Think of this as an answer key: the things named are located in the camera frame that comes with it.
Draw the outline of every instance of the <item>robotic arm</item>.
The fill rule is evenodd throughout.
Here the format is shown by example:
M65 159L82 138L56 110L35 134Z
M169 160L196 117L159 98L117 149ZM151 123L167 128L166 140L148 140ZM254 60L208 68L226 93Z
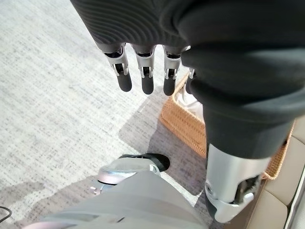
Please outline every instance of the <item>robotic arm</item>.
M249 202L293 120L305 113L305 6L300 1L71 0L127 92L125 43L142 89L153 92L153 55L164 47L164 93L180 62L204 105L206 203L228 222Z

